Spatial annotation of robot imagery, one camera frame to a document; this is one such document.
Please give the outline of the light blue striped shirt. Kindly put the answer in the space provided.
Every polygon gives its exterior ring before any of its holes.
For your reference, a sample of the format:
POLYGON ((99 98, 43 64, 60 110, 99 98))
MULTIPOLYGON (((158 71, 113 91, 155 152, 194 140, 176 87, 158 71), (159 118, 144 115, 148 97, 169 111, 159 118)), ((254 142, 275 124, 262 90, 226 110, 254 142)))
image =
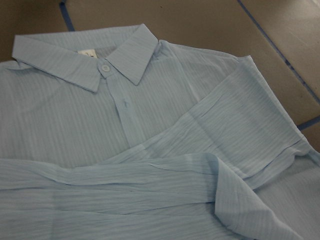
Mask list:
POLYGON ((320 155, 250 56, 144 25, 17 35, 3 240, 317 240, 320 155))

